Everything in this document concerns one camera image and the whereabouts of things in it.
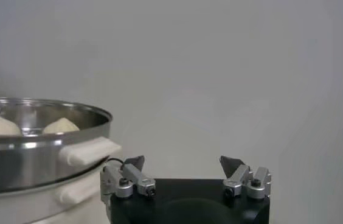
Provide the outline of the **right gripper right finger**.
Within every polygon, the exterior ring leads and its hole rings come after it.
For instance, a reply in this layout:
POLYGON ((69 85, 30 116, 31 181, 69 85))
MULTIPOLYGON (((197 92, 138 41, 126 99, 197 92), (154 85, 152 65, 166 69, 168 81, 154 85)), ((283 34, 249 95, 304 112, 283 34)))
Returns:
POLYGON ((254 200, 271 196, 271 173, 267 168, 259 167, 253 172, 242 160, 227 156, 220 156, 220 164, 226 175, 223 187, 227 198, 239 197, 243 189, 254 200))

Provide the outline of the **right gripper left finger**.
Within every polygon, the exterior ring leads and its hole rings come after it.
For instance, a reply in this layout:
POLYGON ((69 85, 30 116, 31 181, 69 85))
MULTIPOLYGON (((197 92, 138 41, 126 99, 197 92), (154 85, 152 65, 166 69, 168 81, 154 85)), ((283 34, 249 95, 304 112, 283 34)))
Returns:
POLYGON ((156 180, 142 173, 145 157, 137 156, 121 160, 107 157, 100 172, 101 201, 109 203, 114 195, 117 198, 130 198, 134 191, 147 198, 156 195, 156 180))

